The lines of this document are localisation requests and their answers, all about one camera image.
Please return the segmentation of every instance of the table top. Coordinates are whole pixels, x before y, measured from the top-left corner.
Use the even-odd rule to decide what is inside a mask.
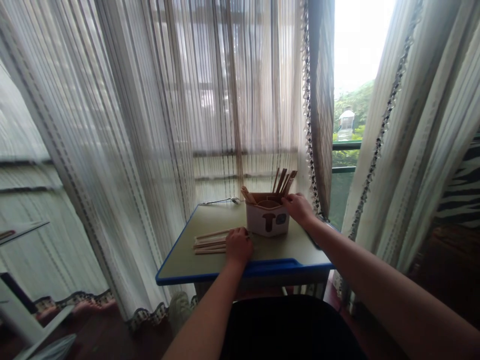
[[[195,237],[241,226],[247,226],[244,202],[197,206],[156,274],[156,283],[163,286],[213,281],[224,266],[225,254],[195,255]],[[292,218],[286,234],[270,238],[252,234],[250,238],[253,256],[244,278],[334,269],[325,253]]]

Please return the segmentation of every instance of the blue table edge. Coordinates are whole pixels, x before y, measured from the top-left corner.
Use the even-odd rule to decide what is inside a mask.
[[[173,244],[170,252],[166,256],[163,264],[161,265],[160,269],[157,271],[155,276],[156,284],[159,286],[165,285],[179,285],[179,284],[189,284],[189,283],[203,283],[203,282],[210,282],[217,278],[219,275],[218,272],[215,273],[208,273],[208,274],[200,274],[200,275],[187,275],[187,276],[175,276],[175,277],[165,277],[159,278],[160,272],[164,268],[167,260],[170,257],[170,254],[177,246],[179,239],[182,237],[185,229],[189,225],[190,220],[194,216],[197,208],[200,206],[198,204],[195,207],[195,210],[190,215],[190,218],[186,222],[183,230],[181,231],[180,235],[176,239],[175,243]],[[312,240],[314,246],[318,249],[319,246]],[[303,272],[309,272],[312,270],[334,270],[335,266],[330,263],[323,263],[323,264],[316,264],[316,265],[302,265],[294,258],[284,258],[284,259],[272,259],[272,260],[258,260],[258,261],[250,261],[246,267],[245,271],[243,272],[243,278],[253,278],[253,277],[266,277],[266,276],[275,276],[275,275],[292,275],[298,274]]]

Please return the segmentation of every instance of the hand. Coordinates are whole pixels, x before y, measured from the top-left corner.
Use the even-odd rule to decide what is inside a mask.
[[[226,264],[236,264],[244,268],[254,252],[254,246],[247,229],[244,227],[232,229],[225,240]]]
[[[308,222],[315,219],[312,206],[301,193],[289,194],[286,197],[282,197],[281,202],[293,220],[299,223],[302,228],[304,228]]]

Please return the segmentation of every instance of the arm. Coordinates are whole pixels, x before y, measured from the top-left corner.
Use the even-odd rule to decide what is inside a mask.
[[[282,199],[365,306],[412,359],[478,359],[480,332],[416,283],[318,220],[301,194]]]
[[[252,256],[247,230],[231,230],[226,237],[226,261],[222,271],[201,299],[191,317],[173,339],[163,359],[218,359],[237,287]]]

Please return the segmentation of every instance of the zebra print fabric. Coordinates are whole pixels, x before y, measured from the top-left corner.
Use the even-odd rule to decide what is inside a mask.
[[[480,228],[480,130],[443,194],[435,222]]]

